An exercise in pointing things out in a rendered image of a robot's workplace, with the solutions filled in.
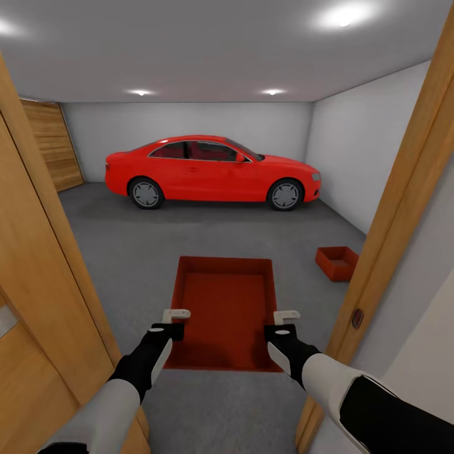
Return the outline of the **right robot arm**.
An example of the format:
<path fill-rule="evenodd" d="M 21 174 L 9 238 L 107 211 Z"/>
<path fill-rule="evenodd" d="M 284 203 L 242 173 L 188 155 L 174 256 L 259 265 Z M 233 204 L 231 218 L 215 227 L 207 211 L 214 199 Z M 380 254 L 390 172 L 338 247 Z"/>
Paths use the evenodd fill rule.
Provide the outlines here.
<path fill-rule="evenodd" d="M 306 390 L 364 454 L 454 454 L 454 424 L 410 404 L 371 374 L 297 339 L 298 311 L 274 312 L 264 326 L 268 354 Z"/>

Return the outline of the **storage box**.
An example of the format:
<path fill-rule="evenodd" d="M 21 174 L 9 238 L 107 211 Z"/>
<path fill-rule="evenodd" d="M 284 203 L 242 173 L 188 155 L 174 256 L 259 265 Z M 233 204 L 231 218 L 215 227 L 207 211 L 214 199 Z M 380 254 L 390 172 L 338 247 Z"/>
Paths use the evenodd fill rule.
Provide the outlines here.
<path fill-rule="evenodd" d="M 333 260 L 344 260 L 340 267 L 333 265 Z M 318 248 L 315 262 L 332 281 L 351 281 L 359 256 L 349 247 Z"/>
<path fill-rule="evenodd" d="M 264 326 L 277 311 L 271 259 L 180 256 L 171 310 L 188 310 L 184 338 L 162 369 L 282 373 Z"/>

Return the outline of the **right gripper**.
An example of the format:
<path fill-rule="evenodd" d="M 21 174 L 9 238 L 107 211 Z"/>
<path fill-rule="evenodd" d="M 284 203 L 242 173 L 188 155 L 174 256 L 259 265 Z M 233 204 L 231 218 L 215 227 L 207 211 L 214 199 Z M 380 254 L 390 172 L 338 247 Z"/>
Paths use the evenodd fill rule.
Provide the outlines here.
<path fill-rule="evenodd" d="M 283 324 L 283 325 L 277 325 L 277 326 L 275 326 L 275 325 L 264 326 L 265 341 L 268 342 L 268 341 L 272 340 L 272 337 L 274 336 L 273 333 L 275 332 L 275 330 L 283 330 L 283 329 L 287 329 L 289 332 L 291 332 L 291 336 L 294 337 L 295 339 L 297 339 L 296 327 L 295 327 L 295 325 L 293 325 L 293 323 L 291 323 L 291 324 Z"/>

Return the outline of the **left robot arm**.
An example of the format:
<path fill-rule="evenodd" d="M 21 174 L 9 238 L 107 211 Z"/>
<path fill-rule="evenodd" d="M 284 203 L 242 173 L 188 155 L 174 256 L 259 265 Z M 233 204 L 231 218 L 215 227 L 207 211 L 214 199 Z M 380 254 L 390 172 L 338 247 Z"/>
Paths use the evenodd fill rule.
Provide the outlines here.
<path fill-rule="evenodd" d="M 120 454 L 134 417 L 167 361 L 173 341 L 182 341 L 188 310 L 164 310 L 95 396 L 61 427 L 36 454 Z"/>

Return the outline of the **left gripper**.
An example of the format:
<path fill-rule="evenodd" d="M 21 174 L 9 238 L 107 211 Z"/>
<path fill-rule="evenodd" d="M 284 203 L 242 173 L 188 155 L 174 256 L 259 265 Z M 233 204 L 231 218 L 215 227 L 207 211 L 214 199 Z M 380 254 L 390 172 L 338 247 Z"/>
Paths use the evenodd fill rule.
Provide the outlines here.
<path fill-rule="evenodd" d="M 163 325 L 162 323 L 154 323 L 152 324 L 151 328 L 168 328 L 170 332 L 172 332 L 172 342 L 173 341 L 182 341 L 184 338 L 184 327 L 185 324 L 177 323 L 177 324 L 167 324 Z"/>

